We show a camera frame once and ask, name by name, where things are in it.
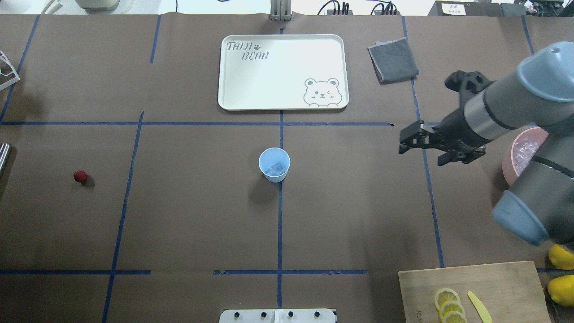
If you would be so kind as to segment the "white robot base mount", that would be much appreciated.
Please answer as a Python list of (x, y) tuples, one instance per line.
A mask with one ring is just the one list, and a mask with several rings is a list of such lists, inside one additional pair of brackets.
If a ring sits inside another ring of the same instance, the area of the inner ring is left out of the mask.
[(232, 309), (222, 311), (220, 323), (336, 323), (335, 310), (310, 309)]

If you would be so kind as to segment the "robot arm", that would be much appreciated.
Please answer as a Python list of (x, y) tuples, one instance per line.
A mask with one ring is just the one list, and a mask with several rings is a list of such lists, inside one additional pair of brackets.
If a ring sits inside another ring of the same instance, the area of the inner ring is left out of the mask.
[(560, 41), (500, 80), (453, 72), (444, 84), (459, 94), (459, 108), (438, 125), (420, 120), (402, 129), (399, 153), (437, 149), (439, 166), (468, 164), (488, 143), (522, 129), (503, 163), (514, 179), (492, 216), (531, 245), (551, 241), (573, 251), (573, 56), (573, 43)]

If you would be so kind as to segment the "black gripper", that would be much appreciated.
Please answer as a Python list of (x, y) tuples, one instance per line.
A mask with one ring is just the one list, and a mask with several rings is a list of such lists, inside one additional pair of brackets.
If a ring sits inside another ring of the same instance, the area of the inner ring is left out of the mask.
[(411, 149), (437, 149), (443, 152), (437, 165), (469, 164), (486, 155), (486, 139), (468, 125), (461, 108), (447, 115), (438, 125), (418, 120), (400, 131), (399, 154)]

